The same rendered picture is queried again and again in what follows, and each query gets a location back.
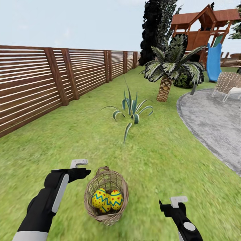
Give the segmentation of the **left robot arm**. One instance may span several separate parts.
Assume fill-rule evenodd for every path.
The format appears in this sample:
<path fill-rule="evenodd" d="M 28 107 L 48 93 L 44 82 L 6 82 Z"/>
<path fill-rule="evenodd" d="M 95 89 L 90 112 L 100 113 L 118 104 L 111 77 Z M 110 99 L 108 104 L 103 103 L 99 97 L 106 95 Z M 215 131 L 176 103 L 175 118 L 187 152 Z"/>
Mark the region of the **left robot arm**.
<path fill-rule="evenodd" d="M 31 200 L 27 215 L 12 241 L 46 241 L 53 216 L 57 213 L 67 183 L 84 179 L 89 175 L 91 170 L 78 168 L 78 165 L 88 163 L 88 159 L 76 159 L 72 160 L 70 169 L 51 170 L 45 178 L 45 188 L 42 188 Z"/>

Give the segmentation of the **easter egg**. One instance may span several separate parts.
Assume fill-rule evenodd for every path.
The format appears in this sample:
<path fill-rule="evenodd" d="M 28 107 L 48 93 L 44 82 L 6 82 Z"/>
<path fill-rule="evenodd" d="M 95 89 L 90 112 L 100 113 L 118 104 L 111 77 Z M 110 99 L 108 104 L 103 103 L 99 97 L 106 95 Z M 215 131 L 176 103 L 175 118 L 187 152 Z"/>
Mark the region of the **easter egg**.
<path fill-rule="evenodd" d="M 107 213 L 111 210 L 109 199 L 110 199 L 110 194 L 107 194 L 106 195 L 106 201 L 105 201 L 104 205 L 101 208 L 99 208 L 100 212 Z"/>
<path fill-rule="evenodd" d="M 123 197 L 117 189 L 110 192 L 109 203 L 112 210 L 114 210 L 115 212 L 121 210 L 121 207 L 123 205 Z"/>
<path fill-rule="evenodd" d="M 92 196 L 92 206 L 101 208 L 106 201 L 107 194 L 105 188 L 98 189 Z"/>

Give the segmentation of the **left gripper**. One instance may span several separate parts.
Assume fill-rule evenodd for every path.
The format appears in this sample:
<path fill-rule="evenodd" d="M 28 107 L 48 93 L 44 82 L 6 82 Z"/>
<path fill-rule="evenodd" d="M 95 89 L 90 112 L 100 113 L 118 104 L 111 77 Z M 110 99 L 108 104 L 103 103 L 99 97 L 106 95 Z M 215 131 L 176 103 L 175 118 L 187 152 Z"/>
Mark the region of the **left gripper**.
<path fill-rule="evenodd" d="M 71 168 L 70 170 L 72 170 L 74 173 L 74 178 L 71 182 L 73 182 L 77 179 L 84 179 L 91 172 L 91 170 L 86 169 L 86 168 Z"/>

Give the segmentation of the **wicker basket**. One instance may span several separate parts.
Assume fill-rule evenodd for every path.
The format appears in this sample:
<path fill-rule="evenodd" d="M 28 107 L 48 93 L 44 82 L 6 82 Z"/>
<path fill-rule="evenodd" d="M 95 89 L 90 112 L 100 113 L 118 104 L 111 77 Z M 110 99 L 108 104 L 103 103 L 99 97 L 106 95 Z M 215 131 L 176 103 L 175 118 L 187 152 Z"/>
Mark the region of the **wicker basket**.
<path fill-rule="evenodd" d="M 101 171 L 103 170 L 103 171 Z M 121 207 L 121 210 L 119 210 L 117 213 L 114 212 L 114 210 L 110 210 L 110 212 L 107 214 L 105 213 L 103 216 L 98 215 L 97 214 L 97 208 L 92 206 L 92 197 L 90 197 L 90 192 L 92 191 L 90 189 L 90 191 L 88 192 L 88 189 L 92 183 L 92 181 L 94 181 L 95 179 L 98 180 L 98 176 L 101 174 L 107 174 L 109 172 L 108 175 L 111 176 L 111 173 L 117 175 L 118 177 L 120 177 L 122 179 L 122 184 L 120 187 L 120 194 L 123 197 L 123 205 Z M 111 172 L 111 173 L 110 173 Z M 101 183 L 106 183 L 108 180 L 106 180 L 105 178 L 102 180 Z M 96 182 L 96 181 L 94 181 Z M 111 190 L 106 190 L 106 193 L 110 193 Z M 88 215 L 95 219 L 96 221 L 98 221 L 101 224 L 106 225 L 107 227 L 109 226 L 113 226 L 116 222 L 118 222 L 123 214 L 123 211 L 125 209 L 125 207 L 127 206 L 128 200 L 129 200 L 129 192 L 128 192 L 128 184 L 125 181 L 124 177 L 119 173 L 119 172 L 115 172 L 115 171 L 111 171 L 109 169 L 108 166 L 102 166 L 100 168 L 98 168 L 98 171 L 96 173 L 96 175 L 89 181 L 87 187 L 86 187 L 86 191 L 84 193 L 84 205 L 85 205 L 85 209 L 88 213 Z"/>

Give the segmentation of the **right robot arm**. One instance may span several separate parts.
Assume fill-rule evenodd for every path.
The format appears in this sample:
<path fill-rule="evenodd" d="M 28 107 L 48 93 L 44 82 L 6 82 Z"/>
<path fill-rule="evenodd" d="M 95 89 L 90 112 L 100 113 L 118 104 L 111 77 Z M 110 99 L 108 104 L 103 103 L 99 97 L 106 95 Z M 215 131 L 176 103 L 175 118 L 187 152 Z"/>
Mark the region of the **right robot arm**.
<path fill-rule="evenodd" d="M 165 217 L 172 217 L 178 228 L 180 241 L 203 241 L 200 232 L 195 225 L 186 217 L 186 208 L 184 202 L 188 202 L 186 196 L 173 196 L 170 198 L 171 204 L 163 205 L 161 201 L 160 209 Z"/>

